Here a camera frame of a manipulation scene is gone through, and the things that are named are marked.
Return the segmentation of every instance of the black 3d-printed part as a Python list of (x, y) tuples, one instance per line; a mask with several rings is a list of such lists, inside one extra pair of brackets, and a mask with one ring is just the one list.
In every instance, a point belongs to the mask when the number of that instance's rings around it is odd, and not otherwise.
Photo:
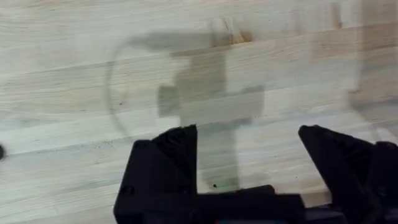
[(301, 197), (275, 195), (271, 186), (198, 195), (196, 166), (195, 126), (171, 129), (151, 141), (136, 141), (114, 206), (117, 223), (304, 222)]
[(383, 209), (366, 185), (375, 145), (319, 126), (298, 134), (347, 221), (380, 222)]

